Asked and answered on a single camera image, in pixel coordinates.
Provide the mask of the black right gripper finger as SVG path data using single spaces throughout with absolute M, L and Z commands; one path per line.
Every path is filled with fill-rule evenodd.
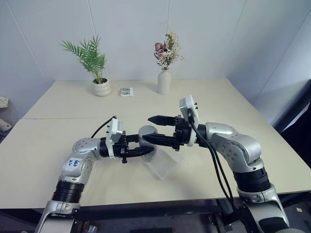
M 175 126 L 175 117 L 171 116 L 152 116 L 148 118 L 148 121 L 160 126 Z
M 154 145 L 159 146 L 167 146 L 167 147 L 174 147 L 175 146 L 175 138 L 172 136 L 166 136 L 164 134 L 158 134 L 158 133 L 151 133 L 143 135 L 142 138 Z

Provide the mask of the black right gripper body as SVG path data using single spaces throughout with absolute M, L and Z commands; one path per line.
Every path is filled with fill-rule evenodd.
M 173 122 L 175 126 L 175 131 L 173 133 L 173 149 L 179 151 L 180 146 L 183 146 L 189 142 L 192 128 L 188 121 L 178 116 L 173 118 Z

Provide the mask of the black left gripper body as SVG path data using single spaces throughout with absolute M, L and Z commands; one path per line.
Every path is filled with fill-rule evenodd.
M 114 156 L 122 159 L 122 163 L 127 163 L 128 141 L 125 132 L 122 133 L 119 140 L 113 146 Z

